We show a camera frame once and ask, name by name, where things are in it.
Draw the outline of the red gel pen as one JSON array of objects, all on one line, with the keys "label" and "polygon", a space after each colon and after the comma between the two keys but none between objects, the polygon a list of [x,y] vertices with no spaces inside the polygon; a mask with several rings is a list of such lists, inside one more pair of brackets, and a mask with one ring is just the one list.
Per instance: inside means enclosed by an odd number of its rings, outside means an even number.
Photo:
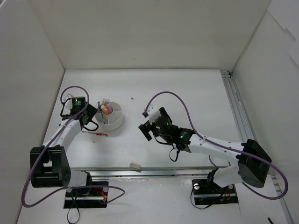
[{"label": "red gel pen", "polygon": [[94,133],[94,132],[90,132],[90,131],[82,131],[82,133],[88,133],[88,134],[94,134],[94,135],[97,135],[97,136],[108,137],[108,134],[105,134],[105,133]]}]

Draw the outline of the blue gel pen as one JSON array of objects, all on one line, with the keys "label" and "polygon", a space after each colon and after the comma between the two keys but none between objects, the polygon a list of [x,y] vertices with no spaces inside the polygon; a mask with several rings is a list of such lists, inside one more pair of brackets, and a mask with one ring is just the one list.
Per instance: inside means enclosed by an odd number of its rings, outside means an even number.
[{"label": "blue gel pen", "polygon": [[103,122],[103,124],[106,124],[105,120],[104,120],[104,116],[103,116],[103,111],[102,111],[102,108],[101,108],[101,102],[98,101],[97,104],[98,104],[98,109],[99,109],[101,117],[102,117],[102,122]]}]

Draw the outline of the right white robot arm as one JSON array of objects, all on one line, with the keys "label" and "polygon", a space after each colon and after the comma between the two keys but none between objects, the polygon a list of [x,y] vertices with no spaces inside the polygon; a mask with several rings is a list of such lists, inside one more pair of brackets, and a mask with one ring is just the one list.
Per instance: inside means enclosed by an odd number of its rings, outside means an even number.
[{"label": "right white robot arm", "polygon": [[230,162],[231,167],[217,168],[208,175],[206,185],[211,192],[241,182],[264,187],[272,160],[255,140],[242,143],[199,137],[192,129],[174,125],[163,107],[151,105],[143,116],[148,121],[139,129],[147,140],[160,137],[163,145],[170,145],[177,152],[206,154]]}]

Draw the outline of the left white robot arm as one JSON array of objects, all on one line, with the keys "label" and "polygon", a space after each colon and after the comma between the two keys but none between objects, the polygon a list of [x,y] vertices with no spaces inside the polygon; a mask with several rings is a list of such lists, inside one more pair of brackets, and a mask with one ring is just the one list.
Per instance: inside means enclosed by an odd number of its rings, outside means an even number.
[{"label": "left white robot arm", "polygon": [[66,152],[74,138],[92,121],[97,109],[87,103],[85,97],[72,97],[63,105],[68,103],[71,104],[70,114],[62,116],[59,129],[52,138],[30,151],[30,166],[33,167],[48,146],[31,175],[31,184],[34,188],[76,187],[81,195],[87,196],[93,191],[90,174],[71,170]]}]

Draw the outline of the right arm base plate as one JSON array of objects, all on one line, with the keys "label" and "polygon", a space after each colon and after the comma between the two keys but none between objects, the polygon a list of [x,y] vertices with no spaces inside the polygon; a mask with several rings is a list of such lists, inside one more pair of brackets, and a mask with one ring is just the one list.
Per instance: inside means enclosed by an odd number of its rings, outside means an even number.
[{"label": "right arm base plate", "polygon": [[238,204],[239,200],[234,185],[219,187],[207,179],[192,179],[191,202],[205,209],[212,205]]}]

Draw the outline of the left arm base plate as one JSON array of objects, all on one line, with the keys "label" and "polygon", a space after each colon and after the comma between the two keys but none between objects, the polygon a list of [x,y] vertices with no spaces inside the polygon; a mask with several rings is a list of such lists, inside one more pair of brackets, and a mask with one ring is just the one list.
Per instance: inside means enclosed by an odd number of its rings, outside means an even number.
[{"label": "left arm base plate", "polygon": [[66,191],[64,209],[95,209],[106,208],[109,189],[104,187],[73,189]]}]

